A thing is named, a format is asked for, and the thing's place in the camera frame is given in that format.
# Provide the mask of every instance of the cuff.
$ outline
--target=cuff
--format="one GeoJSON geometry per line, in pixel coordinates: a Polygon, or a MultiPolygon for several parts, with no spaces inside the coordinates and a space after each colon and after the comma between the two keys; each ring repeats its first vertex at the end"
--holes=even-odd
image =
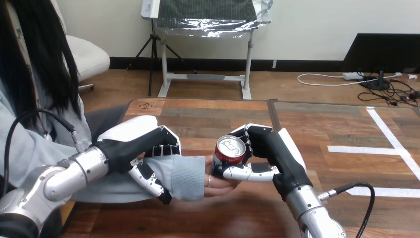
{"type": "Polygon", "coordinates": [[[187,201],[195,201],[203,198],[205,163],[204,156],[175,156],[171,178],[173,197],[187,201]]]}

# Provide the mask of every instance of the gray sweater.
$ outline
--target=gray sweater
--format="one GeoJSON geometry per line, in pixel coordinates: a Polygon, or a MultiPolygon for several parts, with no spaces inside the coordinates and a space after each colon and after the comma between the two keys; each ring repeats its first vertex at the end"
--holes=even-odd
{"type": "MultiPolygon", "coordinates": [[[[48,108],[51,101],[40,86],[39,77],[34,72],[39,97],[43,108],[48,108]]],[[[80,100],[82,119],[78,119],[71,107],[64,111],[63,117],[75,126],[83,138],[85,146],[91,144],[91,133],[83,114],[83,102],[80,100]]],[[[0,174],[4,175],[4,145],[11,124],[16,118],[14,105],[0,79],[0,174]]],[[[18,125],[14,131],[9,161],[9,182],[20,187],[30,171],[41,165],[55,165],[58,161],[76,154],[71,135],[52,117],[43,115],[42,121],[48,131],[55,128],[55,142],[45,140],[42,127],[25,129],[18,125]]],[[[155,171],[162,184],[172,196],[183,200],[201,199],[204,194],[205,159],[204,157],[161,156],[147,158],[146,162],[155,171]]],[[[123,203],[153,198],[127,174],[114,173],[88,185],[74,194],[72,199],[83,202],[123,203]]]]}

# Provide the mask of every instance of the silver robotic arm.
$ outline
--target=silver robotic arm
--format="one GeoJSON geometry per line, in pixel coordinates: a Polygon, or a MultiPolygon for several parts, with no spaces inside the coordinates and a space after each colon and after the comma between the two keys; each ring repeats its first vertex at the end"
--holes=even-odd
{"type": "Polygon", "coordinates": [[[35,168],[20,188],[0,200],[0,237],[37,238],[54,209],[66,204],[75,192],[113,172],[129,172],[163,203],[171,201],[169,191],[153,170],[134,159],[143,152],[157,155],[157,148],[180,153],[179,138],[165,126],[157,126],[155,117],[141,116],[117,125],[90,148],[80,148],[77,140],[76,144],[79,153],[55,166],[35,168]]]}
{"type": "Polygon", "coordinates": [[[345,238],[342,226],[331,219],[306,174],[305,162],[286,129],[272,132],[271,127],[247,124],[229,135],[246,144],[242,164],[216,162],[212,175],[217,177],[273,181],[283,201],[298,222],[302,238],[345,238]],[[251,156],[267,158],[268,163],[247,163],[251,156]]]}

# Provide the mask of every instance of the white wall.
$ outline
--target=white wall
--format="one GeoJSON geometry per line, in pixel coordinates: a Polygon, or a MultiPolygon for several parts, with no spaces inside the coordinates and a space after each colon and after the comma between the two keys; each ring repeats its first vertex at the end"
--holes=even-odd
{"type": "MultiPolygon", "coordinates": [[[[134,57],[151,32],[140,16],[141,0],[58,3],[67,34],[112,57],[134,57]]],[[[358,32],[420,33],[420,0],[274,0],[272,15],[272,23],[254,34],[254,59],[342,60],[358,32]]],[[[247,40],[167,37],[182,57],[204,59],[245,59],[247,40]]]]}

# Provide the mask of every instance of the black monitor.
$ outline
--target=black monitor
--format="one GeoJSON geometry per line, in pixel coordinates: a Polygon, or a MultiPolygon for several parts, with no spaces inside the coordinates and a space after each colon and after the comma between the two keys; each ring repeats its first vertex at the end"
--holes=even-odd
{"type": "MultiPolygon", "coordinates": [[[[344,58],[342,71],[382,75],[396,72],[418,73],[420,34],[359,33],[344,58]]],[[[385,90],[389,87],[383,78],[361,85],[374,90],[385,90]]]]}

